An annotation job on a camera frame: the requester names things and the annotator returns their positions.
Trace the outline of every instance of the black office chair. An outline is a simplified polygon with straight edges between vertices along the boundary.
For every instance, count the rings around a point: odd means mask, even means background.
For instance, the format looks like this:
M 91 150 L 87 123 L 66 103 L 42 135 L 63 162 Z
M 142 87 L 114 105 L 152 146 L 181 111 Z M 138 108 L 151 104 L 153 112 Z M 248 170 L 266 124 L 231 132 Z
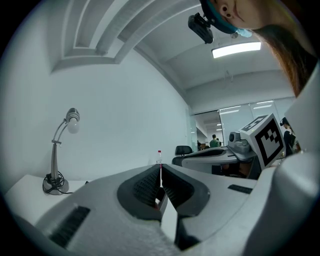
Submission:
M 172 164 L 176 166 L 182 166 L 182 160 L 185 155 L 193 153 L 192 148 L 189 146 L 177 146 L 175 148 L 175 155 L 177 157 L 172 159 Z

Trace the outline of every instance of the brown hair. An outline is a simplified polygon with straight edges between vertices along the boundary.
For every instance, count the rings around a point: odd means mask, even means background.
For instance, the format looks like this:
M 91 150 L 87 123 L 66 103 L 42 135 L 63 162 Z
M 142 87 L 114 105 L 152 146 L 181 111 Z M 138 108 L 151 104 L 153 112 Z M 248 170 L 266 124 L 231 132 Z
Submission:
M 269 45 L 297 97 L 313 72 L 317 58 L 308 53 L 288 30 L 279 25 L 268 25 L 253 32 Z

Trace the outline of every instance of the person in green shirt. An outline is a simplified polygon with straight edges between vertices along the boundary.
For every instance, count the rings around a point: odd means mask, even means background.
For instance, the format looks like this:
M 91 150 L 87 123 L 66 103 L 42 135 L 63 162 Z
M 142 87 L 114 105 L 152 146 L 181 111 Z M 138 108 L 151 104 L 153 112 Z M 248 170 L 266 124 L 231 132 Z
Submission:
M 210 141 L 210 148 L 216 148 L 216 147 L 220 147 L 220 143 L 217 140 L 217 136 L 214 134 L 212 135 L 213 140 Z

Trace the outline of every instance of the desk lamp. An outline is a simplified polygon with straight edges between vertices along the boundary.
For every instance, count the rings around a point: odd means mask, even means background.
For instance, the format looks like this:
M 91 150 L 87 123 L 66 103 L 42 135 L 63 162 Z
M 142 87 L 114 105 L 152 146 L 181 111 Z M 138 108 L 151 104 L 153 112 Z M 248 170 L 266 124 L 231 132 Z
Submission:
M 76 134 L 79 131 L 79 120 L 80 115 L 79 112 L 75 108 L 70 108 L 66 113 L 65 118 L 62 123 L 56 129 L 55 134 L 53 136 L 52 146 L 52 155 L 51 155 L 51 173 L 47 174 L 43 180 L 42 189 L 46 194 L 51 195 L 61 195 L 61 194 L 70 194 L 67 193 L 69 190 L 69 183 L 64 178 L 64 176 L 58 171 L 58 162 L 57 162 L 57 144 L 60 145 L 61 141 L 60 137 L 64 130 L 67 128 L 71 134 Z M 59 129 L 63 126 L 58 139 L 56 140 L 56 135 Z

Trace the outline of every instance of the lamp base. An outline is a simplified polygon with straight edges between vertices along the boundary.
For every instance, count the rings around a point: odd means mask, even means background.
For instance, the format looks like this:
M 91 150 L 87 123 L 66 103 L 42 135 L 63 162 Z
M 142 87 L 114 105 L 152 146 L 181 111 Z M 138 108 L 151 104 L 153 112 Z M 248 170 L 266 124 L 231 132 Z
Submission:
M 48 182 L 47 179 L 43 181 L 43 188 L 45 191 L 48 191 L 52 188 L 52 185 L 50 182 Z M 62 195 L 63 193 L 67 193 L 69 190 L 69 182 L 65 179 L 64 184 L 62 186 L 59 186 L 58 188 L 54 188 L 51 190 L 48 194 L 50 195 Z

